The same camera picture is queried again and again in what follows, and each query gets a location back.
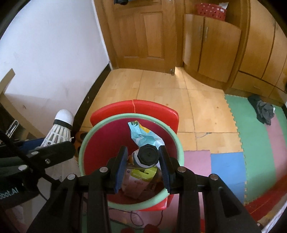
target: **badminton shuttlecock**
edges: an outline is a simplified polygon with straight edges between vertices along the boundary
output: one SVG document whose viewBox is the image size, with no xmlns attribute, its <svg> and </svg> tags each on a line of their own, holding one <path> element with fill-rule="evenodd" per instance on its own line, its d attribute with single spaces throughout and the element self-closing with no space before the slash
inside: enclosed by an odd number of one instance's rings
<svg viewBox="0 0 287 233">
<path fill-rule="evenodd" d="M 56 114 L 53 127 L 45 137 L 41 147 L 53 145 L 56 143 L 71 141 L 71 130 L 74 121 L 73 114 L 67 110 L 62 109 Z"/>
</svg>

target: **silver screw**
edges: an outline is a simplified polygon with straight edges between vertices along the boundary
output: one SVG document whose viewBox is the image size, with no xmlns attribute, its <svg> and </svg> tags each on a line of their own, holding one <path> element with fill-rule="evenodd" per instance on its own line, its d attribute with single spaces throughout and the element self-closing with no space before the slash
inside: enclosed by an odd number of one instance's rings
<svg viewBox="0 0 287 233">
<path fill-rule="evenodd" d="M 185 172 L 186 171 L 186 168 L 185 167 L 178 167 L 177 170 L 179 172 Z"/>
<path fill-rule="evenodd" d="M 70 174 L 67 176 L 68 180 L 73 180 L 76 177 L 75 174 Z"/>
<path fill-rule="evenodd" d="M 101 168 L 100 168 L 100 172 L 104 172 L 104 173 L 105 173 L 105 172 L 107 172 L 107 171 L 108 171 L 108 168 L 107 168 L 107 167 L 101 167 Z"/>
<path fill-rule="evenodd" d="M 28 166 L 27 166 L 26 164 L 20 165 L 20 166 L 18 167 L 18 169 L 19 169 L 20 171 L 24 171 L 24 170 L 26 170 L 27 168 L 28 168 Z"/>
<path fill-rule="evenodd" d="M 218 180 L 218 175 L 216 175 L 216 174 L 211 174 L 211 175 L 210 175 L 210 178 L 211 178 L 212 180 Z"/>
</svg>

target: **green bucket rim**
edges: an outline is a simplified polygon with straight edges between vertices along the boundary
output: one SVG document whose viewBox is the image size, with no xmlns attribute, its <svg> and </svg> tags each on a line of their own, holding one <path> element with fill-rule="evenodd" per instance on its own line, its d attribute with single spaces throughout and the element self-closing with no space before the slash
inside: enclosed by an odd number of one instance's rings
<svg viewBox="0 0 287 233">
<path fill-rule="evenodd" d="M 84 153 L 85 153 L 85 149 L 87 147 L 87 144 L 88 144 L 88 141 L 90 140 L 90 138 L 94 135 L 94 133 L 96 131 L 98 131 L 104 125 L 106 125 L 112 121 L 116 121 L 116 120 L 123 119 L 123 118 L 139 118 L 139 119 L 143 119 L 143 120 L 148 120 L 148 121 L 154 122 L 157 125 L 164 128 L 169 133 L 169 135 L 173 138 L 173 140 L 175 142 L 176 149 L 177 149 L 177 160 L 178 160 L 179 165 L 180 166 L 184 165 L 184 152 L 183 152 L 181 142 L 180 142 L 179 138 L 177 137 L 176 133 L 167 124 L 163 123 L 159 119 L 156 119 L 156 118 L 148 116 L 148 115 L 139 114 L 139 113 L 123 113 L 123 114 L 110 116 L 110 117 L 102 120 L 101 122 L 96 124 L 86 135 L 86 137 L 83 140 L 83 143 L 81 145 L 81 149 L 80 149 L 80 153 L 79 153 L 79 168 L 80 168 L 81 176 L 85 175 Z M 151 199 L 148 199 L 146 201 L 140 202 L 140 203 L 118 204 L 118 203 L 108 201 L 108 206 L 111 208 L 125 210 L 125 211 L 147 209 L 147 208 L 150 208 L 150 207 L 160 203 L 161 201 L 163 201 L 168 196 L 169 196 L 169 193 L 167 192 L 167 190 L 163 189 L 156 196 L 154 196 Z"/>
</svg>

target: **wooden floor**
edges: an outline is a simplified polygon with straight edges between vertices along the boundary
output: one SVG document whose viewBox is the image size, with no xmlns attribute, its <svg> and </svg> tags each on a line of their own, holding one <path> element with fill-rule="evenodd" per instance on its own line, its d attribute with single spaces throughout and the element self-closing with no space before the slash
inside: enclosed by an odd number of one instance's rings
<svg viewBox="0 0 287 233">
<path fill-rule="evenodd" d="M 184 150 L 242 151 L 223 91 L 198 82 L 178 67 L 173 76 L 135 69 L 112 70 L 94 99 L 81 130 L 92 128 L 90 117 L 97 109 L 132 99 L 154 101 L 176 110 L 179 114 L 177 135 Z"/>
</svg>

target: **red bucket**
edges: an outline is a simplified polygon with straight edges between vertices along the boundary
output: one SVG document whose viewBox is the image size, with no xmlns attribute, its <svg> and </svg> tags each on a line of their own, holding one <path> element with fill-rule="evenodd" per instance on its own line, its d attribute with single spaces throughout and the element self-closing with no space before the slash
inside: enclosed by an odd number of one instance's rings
<svg viewBox="0 0 287 233">
<path fill-rule="evenodd" d="M 109 117 L 95 125 L 85 137 L 79 154 L 81 175 L 89 175 L 100 167 L 106 166 L 110 158 L 117 156 L 122 145 L 128 148 L 129 155 L 138 149 L 131 139 L 128 126 L 130 121 L 139 123 L 161 137 L 169 156 L 177 158 L 183 166 L 184 155 L 180 141 L 173 130 L 165 123 L 150 116 L 126 113 Z M 146 201 L 132 199 L 123 195 L 120 190 L 115 195 L 108 195 L 109 207 L 122 210 L 146 209 L 156 205 L 168 196 L 162 186 L 156 190 L 156 195 Z"/>
</svg>

